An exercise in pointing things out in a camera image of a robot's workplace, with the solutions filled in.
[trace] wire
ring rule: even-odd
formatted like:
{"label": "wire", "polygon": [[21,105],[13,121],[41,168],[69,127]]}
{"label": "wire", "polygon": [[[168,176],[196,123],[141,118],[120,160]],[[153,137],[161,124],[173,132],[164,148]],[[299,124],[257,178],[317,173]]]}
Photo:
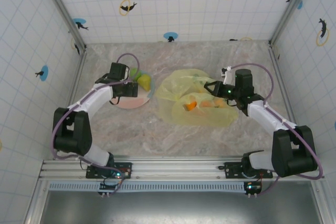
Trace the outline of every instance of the wire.
{"label": "wire", "polygon": [[306,147],[306,149],[309,151],[309,153],[315,159],[315,161],[316,161],[316,163],[317,163],[317,165],[319,167],[319,175],[316,176],[316,177],[306,176],[306,175],[302,175],[302,174],[297,174],[296,176],[299,176],[299,177],[302,177],[302,178],[307,178],[307,179],[312,179],[312,180],[318,180],[318,179],[322,178],[323,177],[323,167],[322,167],[321,161],[317,157],[317,155],[315,154],[315,152],[312,150],[312,148],[309,146],[309,144],[307,144],[307,142],[302,138],[302,136],[300,136],[299,133],[297,133],[294,129],[292,129],[290,127],[290,125],[286,122],[287,120],[283,120],[275,112],[273,112],[268,106],[266,106],[266,101],[267,101],[267,99],[270,98],[270,96],[272,95],[273,90],[274,90],[274,79],[273,79],[273,76],[270,73],[270,71],[267,68],[265,68],[263,65],[260,65],[260,64],[257,64],[257,63],[242,63],[242,64],[238,64],[236,66],[231,67],[231,69],[242,67],[242,66],[256,66],[256,67],[260,67],[260,68],[264,69],[267,72],[268,76],[271,79],[271,90],[269,91],[269,94],[264,99],[264,107],[265,107],[265,109],[270,114],[272,114],[277,120],[279,120],[284,126],[286,126],[300,140],[300,142]]}
{"label": "wire", "polygon": [[83,167],[82,167],[82,160],[79,161],[79,165],[80,165],[80,168],[82,168],[82,170],[85,170],[85,169],[83,169]]}
{"label": "wire", "polygon": [[92,90],[91,92],[89,92],[82,100],[80,100],[75,106],[73,106],[72,108],[70,108],[62,117],[61,119],[57,122],[57,124],[55,125],[55,128],[54,130],[52,131],[52,134],[51,134],[51,141],[50,141],[50,150],[51,150],[51,153],[53,154],[53,157],[54,158],[58,158],[58,159],[68,159],[68,158],[71,158],[71,157],[78,157],[81,161],[85,162],[85,163],[88,163],[92,166],[95,166],[95,167],[98,167],[98,168],[103,168],[103,169],[108,169],[108,170],[113,170],[113,171],[116,171],[118,173],[121,174],[121,180],[119,182],[119,186],[111,193],[112,195],[115,194],[119,188],[121,188],[121,185],[124,181],[124,174],[119,171],[118,169],[114,168],[114,167],[107,167],[107,166],[101,166],[101,165],[98,165],[98,164],[94,164],[94,163],[91,163],[89,161],[87,161],[85,158],[77,155],[77,154],[70,154],[70,155],[67,155],[67,156],[59,156],[57,155],[57,152],[55,151],[54,149],[54,143],[55,143],[55,137],[56,137],[56,132],[58,131],[59,127],[61,126],[61,124],[63,123],[63,121],[70,115],[70,113],[72,111],[74,111],[76,108],[80,107],[87,99],[89,99],[97,90],[100,90],[102,88],[105,88],[105,87],[109,87],[109,86],[112,86],[112,85],[116,85],[116,84],[122,84],[122,83],[125,83],[125,82],[131,82],[132,81],[132,77],[135,77],[137,76],[137,74],[139,73],[140,71],[140,63],[139,63],[139,60],[138,58],[134,55],[134,54],[131,54],[131,53],[124,53],[122,54],[121,56],[118,57],[117,59],[117,63],[119,62],[119,60],[126,56],[126,55],[130,55],[132,56],[135,60],[136,60],[136,64],[137,64],[137,68],[136,68],[136,72],[133,76],[131,76],[130,78],[124,80],[124,81],[117,81],[117,82],[110,82],[108,84],[104,84],[104,85],[101,85],[99,87],[97,87],[95,90]]}
{"label": "wire", "polygon": [[265,191],[262,191],[260,194],[258,194],[258,196],[264,195],[266,193],[268,193],[272,188],[275,187],[275,185],[277,184],[278,180],[279,180],[280,176],[278,176],[275,181],[273,182],[272,185],[270,185]]}
{"label": "wire", "polygon": [[236,106],[237,106],[237,103],[234,104],[234,105],[230,105],[230,104],[229,104],[229,100],[226,100],[226,104],[229,105],[230,107],[236,107]]}
{"label": "wire", "polygon": [[109,101],[109,103],[111,103],[112,105],[118,105],[119,102],[120,102],[120,97],[118,97],[117,103],[113,103],[113,102],[111,102],[111,100]]}
{"label": "wire", "polygon": [[[140,63],[139,63],[139,60],[138,58],[134,55],[134,54],[131,54],[131,53],[125,53],[125,54],[122,54],[121,56],[119,56],[119,58],[117,59],[117,62],[119,62],[119,60],[126,56],[126,55],[131,55],[134,57],[134,59],[136,60],[137,62],[137,69],[136,69],[136,72],[132,77],[134,76],[137,76],[138,72],[140,71]],[[127,79],[127,80],[124,80],[124,81],[117,81],[117,82],[110,82],[108,84],[104,84],[104,85],[101,85],[99,87],[97,87],[96,89],[94,90],[91,90],[82,100],[80,100],[75,106],[73,106],[72,108],[70,108],[62,117],[61,119],[57,122],[54,130],[52,131],[52,135],[51,135],[51,141],[50,141],[50,150],[51,150],[51,153],[53,154],[53,157],[54,158],[58,158],[58,159],[68,159],[68,158],[71,158],[71,157],[78,157],[79,155],[77,154],[70,154],[70,155],[67,155],[67,156],[59,156],[55,149],[54,149],[54,142],[55,142],[55,136],[56,136],[56,132],[58,131],[59,127],[61,126],[61,124],[63,123],[63,121],[70,115],[70,113],[72,111],[74,111],[76,108],[80,107],[86,100],[88,100],[97,90],[100,90],[102,88],[105,88],[105,87],[109,87],[109,86],[112,86],[112,85],[116,85],[116,84],[123,84],[125,82],[131,82],[132,79]]]}

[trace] aluminum frame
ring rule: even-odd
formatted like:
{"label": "aluminum frame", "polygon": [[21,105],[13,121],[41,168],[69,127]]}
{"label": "aluminum frame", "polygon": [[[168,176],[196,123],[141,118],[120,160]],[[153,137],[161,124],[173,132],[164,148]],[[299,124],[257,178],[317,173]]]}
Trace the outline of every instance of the aluminum frame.
{"label": "aluminum frame", "polygon": [[[65,23],[67,24],[71,34],[78,47],[86,52],[86,47],[83,39],[81,38],[78,29],[75,27],[72,19],[65,8],[62,0],[53,0],[56,7],[61,13]],[[279,39],[281,32],[286,26],[289,18],[294,13],[296,6],[299,4],[300,0],[291,0],[287,10],[282,16],[276,31],[270,41],[271,46],[276,43]],[[83,54],[81,62],[76,71],[76,78],[73,82],[72,93],[68,98],[68,103],[72,104],[74,101],[74,95],[76,93],[78,81],[80,74],[83,69],[83,64],[85,61],[86,53]],[[286,109],[291,121],[295,121],[293,116],[286,89],[283,85],[283,80],[275,59],[273,50],[270,50],[270,56],[276,71],[276,76],[280,84],[281,93],[285,100]],[[223,162],[234,162],[239,161],[241,157],[125,157],[119,156],[115,157],[117,162],[132,162],[133,173],[132,182],[162,182],[162,181],[176,181],[176,182],[243,182],[250,181],[249,179],[226,179],[225,173],[218,170],[216,167],[222,165]],[[309,173],[311,176],[317,175],[317,171]],[[268,181],[274,180],[276,174],[274,174],[273,179],[264,179]],[[282,178],[281,180],[286,181],[302,181],[304,179],[297,176],[290,176]],[[79,161],[69,160],[69,161],[44,161],[40,179],[37,182],[35,192],[33,194],[32,201],[26,216],[25,224],[40,223],[44,207],[48,200],[48,192],[50,190],[50,184],[54,181],[63,182],[78,182],[78,183],[91,183],[92,181],[101,181],[101,179],[86,179],[85,171],[81,170]],[[326,197],[326,191],[323,187],[325,181],[311,182],[312,188],[314,190],[315,198],[317,201],[318,208],[321,213],[321,219],[323,223],[334,223],[333,218],[335,213],[330,212],[328,207],[328,200]]]}

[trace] gray marble surface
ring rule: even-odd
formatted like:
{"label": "gray marble surface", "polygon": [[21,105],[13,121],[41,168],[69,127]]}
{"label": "gray marble surface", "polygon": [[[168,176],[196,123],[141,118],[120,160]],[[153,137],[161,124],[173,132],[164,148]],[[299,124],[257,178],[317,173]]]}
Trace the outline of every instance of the gray marble surface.
{"label": "gray marble surface", "polygon": [[[113,61],[125,52],[135,54],[140,68],[152,75],[158,87],[174,70],[196,68],[220,80],[220,69],[244,62],[260,63],[275,77],[266,41],[156,42],[89,45],[76,100],[80,99]],[[135,67],[135,61],[121,61]],[[253,73],[255,92],[266,96],[270,90],[267,74],[257,67]],[[287,118],[279,84],[270,105]],[[271,149],[272,137],[253,119],[241,112],[230,127],[181,126],[167,124],[156,116],[153,97],[145,105],[123,110],[106,103],[92,118],[93,142],[116,155],[131,156],[227,156]]]}

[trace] blue dot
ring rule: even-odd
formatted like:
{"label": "blue dot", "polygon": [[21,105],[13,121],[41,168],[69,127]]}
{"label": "blue dot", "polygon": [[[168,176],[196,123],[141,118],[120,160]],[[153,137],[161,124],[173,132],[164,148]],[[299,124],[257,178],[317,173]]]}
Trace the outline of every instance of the blue dot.
{"label": "blue dot", "polygon": [[172,31],[170,31],[170,32],[168,32],[168,33],[165,33],[165,34],[163,35],[163,37],[164,37],[165,39],[169,39],[169,37],[173,37],[174,39],[177,39],[178,36],[179,36],[179,35],[178,35],[177,33],[174,33],[174,32],[172,32]]}
{"label": "blue dot", "polygon": [[41,81],[45,81],[45,80],[47,80],[48,72],[49,72],[48,66],[47,66],[47,65],[44,65],[44,66],[41,68],[41,71],[43,71],[43,74],[40,76],[40,80],[41,80]]}
{"label": "blue dot", "polygon": [[301,9],[302,6],[303,6],[303,2],[302,2],[302,0],[301,0],[300,4],[299,4],[299,6],[298,6],[298,9]]}
{"label": "blue dot", "polygon": [[79,22],[79,23],[81,23],[81,24],[85,24],[86,23],[86,20],[85,19],[82,19],[82,18],[73,18],[72,19],[73,20],[73,22]]}

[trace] white tiled wall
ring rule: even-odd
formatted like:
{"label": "white tiled wall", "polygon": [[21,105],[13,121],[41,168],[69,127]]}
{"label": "white tiled wall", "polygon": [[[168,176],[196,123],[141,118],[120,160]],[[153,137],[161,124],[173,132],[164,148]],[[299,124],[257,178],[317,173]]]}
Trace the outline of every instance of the white tiled wall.
{"label": "white tiled wall", "polygon": [[[22,223],[79,56],[52,0],[0,0],[0,223]],[[45,82],[35,72],[49,68]]]}
{"label": "white tiled wall", "polygon": [[[336,0],[303,0],[277,45],[279,64],[299,124],[311,127],[336,200]],[[322,25],[328,31],[317,46]]]}
{"label": "white tiled wall", "polygon": [[73,18],[83,18],[86,43],[270,39],[287,0],[130,0],[137,3],[125,16],[123,0],[63,0]]}

